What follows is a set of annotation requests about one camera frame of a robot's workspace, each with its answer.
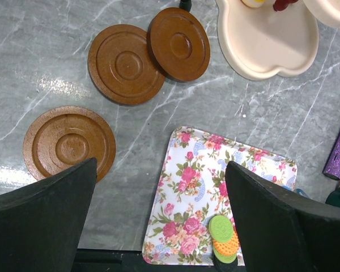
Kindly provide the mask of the colourful macarons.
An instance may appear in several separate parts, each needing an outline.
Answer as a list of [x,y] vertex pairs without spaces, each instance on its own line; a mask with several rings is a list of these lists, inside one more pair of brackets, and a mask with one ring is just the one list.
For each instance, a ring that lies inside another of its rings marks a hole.
[[209,232],[215,268],[217,271],[234,271],[240,243],[232,222],[224,215],[215,215],[209,222]]

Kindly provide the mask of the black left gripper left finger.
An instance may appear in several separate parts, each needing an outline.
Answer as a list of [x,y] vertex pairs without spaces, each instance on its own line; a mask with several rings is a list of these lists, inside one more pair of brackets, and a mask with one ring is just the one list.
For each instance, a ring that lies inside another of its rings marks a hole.
[[0,271],[70,271],[97,180],[95,158],[0,195]]

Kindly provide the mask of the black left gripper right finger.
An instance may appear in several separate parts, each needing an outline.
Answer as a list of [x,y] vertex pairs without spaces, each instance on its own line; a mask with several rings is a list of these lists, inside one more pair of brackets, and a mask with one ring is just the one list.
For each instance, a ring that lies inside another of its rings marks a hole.
[[340,271],[340,207],[231,161],[226,186],[247,271]]

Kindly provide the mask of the blue glazed donut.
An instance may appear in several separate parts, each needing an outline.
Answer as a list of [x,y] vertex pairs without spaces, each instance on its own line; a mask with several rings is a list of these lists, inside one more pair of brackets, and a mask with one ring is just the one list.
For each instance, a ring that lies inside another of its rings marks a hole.
[[300,196],[303,196],[305,198],[309,198],[309,196],[302,190],[302,189],[299,189],[299,188],[296,188],[296,189],[291,189],[287,186],[283,186],[283,188],[289,190],[289,191],[292,191],[294,193],[296,193],[297,195],[300,195]]

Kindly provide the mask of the yellow glazed donut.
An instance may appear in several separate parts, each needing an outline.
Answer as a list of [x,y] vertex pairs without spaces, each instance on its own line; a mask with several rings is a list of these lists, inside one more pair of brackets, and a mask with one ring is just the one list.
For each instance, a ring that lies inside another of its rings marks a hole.
[[242,3],[250,8],[256,9],[261,7],[265,3],[265,0],[242,0]]

